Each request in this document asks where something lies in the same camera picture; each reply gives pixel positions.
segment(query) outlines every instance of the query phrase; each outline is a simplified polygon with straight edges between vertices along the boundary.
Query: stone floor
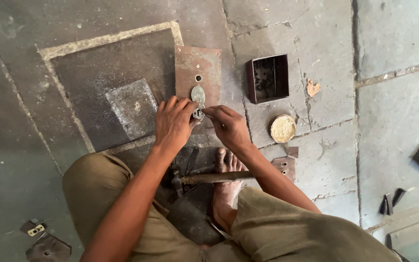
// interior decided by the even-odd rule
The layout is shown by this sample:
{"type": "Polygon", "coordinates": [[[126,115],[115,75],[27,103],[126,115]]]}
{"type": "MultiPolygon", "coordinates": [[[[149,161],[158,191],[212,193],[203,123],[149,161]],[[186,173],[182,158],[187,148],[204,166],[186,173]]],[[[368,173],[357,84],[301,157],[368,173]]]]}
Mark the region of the stone floor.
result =
{"type": "MultiPolygon", "coordinates": [[[[221,104],[246,116],[253,143],[269,160],[284,157],[286,146],[299,146],[295,184],[321,211],[380,241],[419,222],[419,166],[411,159],[419,147],[419,2],[0,0],[0,261],[25,261],[34,239],[19,228],[33,218],[71,245],[69,260],[78,261],[83,247],[63,198],[62,174],[80,156],[103,149],[136,172],[154,141],[127,142],[117,119],[111,126],[89,122],[104,111],[93,114],[85,104],[114,81],[126,85],[142,78],[156,79],[148,84],[166,99],[173,52],[156,44],[172,46],[172,40],[223,50],[221,104]],[[161,53],[147,59],[145,41],[161,53]],[[145,51],[120,61],[108,57],[133,48],[145,51]],[[251,104],[245,62],[277,54],[288,55],[290,98],[251,104]],[[97,72],[82,71],[92,65],[97,72]],[[117,74],[121,70],[125,76],[117,74]],[[102,75],[115,77],[77,88],[102,75]],[[307,78],[321,84],[313,98],[306,93],[307,78]],[[81,89],[89,86],[95,90],[81,89]],[[266,127],[286,113],[297,121],[296,136],[277,145],[266,127]],[[103,138],[112,126],[115,136],[103,138]],[[383,195],[397,188],[409,192],[394,215],[379,214],[383,195]]],[[[200,148],[195,168],[208,170],[220,145],[215,135],[195,135],[186,148],[200,148]]],[[[247,185],[259,187],[254,180],[247,185]]],[[[210,199],[202,194],[168,205],[169,220],[185,234],[195,234],[194,228],[178,214],[204,219],[185,209],[194,200],[204,212],[210,199]]],[[[166,192],[156,197],[169,202],[166,192]]],[[[209,225],[200,226],[204,234],[195,242],[214,236],[209,225]]]]}

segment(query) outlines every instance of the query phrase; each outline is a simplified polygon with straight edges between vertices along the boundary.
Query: man's right hand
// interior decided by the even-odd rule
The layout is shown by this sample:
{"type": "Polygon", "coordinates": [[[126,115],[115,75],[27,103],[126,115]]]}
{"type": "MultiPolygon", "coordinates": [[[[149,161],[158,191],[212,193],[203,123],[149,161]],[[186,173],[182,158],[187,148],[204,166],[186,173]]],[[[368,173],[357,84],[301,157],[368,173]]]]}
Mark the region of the man's right hand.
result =
{"type": "Polygon", "coordinates": [[[245,118],[225,105],[211,106],[203,113],[213,122],[219,140],[234,154],[251,146],[245,118]]]}

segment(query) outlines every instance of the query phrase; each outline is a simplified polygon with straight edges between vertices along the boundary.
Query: open metal box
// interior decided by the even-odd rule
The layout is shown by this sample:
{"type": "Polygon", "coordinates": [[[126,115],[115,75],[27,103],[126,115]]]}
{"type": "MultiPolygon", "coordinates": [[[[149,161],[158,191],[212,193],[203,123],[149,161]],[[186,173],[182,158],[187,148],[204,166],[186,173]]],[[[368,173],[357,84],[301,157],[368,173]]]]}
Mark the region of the open metal box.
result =
{"type": "Polygon", "coordinates": [[[287,54],[252,59],[246,68],[250,102],[262,104],[289,97],[287,54]]]}

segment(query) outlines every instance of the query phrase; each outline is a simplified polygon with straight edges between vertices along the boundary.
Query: person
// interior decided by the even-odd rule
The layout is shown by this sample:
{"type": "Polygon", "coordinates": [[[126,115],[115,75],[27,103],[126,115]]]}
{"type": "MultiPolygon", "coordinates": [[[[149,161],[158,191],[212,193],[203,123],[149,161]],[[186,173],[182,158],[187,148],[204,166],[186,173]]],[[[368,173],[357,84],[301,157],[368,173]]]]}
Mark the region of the person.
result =
{"type": "Polygon", "coordinates": [[[247,168],[262,191],[243,188],[234,209],[241,182],[215,183],[213,218],[233,239],[201,248],[185,238],[153,198],[199,123],[190,117],[197,105],[175,96],[159,104],[155,142],[136,174],[101,153],[81,157],[66,171],[62,186],[86,247],[82,262],[399,261],[359,226],[321,214],[251,143],[244,117],[224,105],[203,109],[228,148],[217,149],[215,170],[247,168]]]}

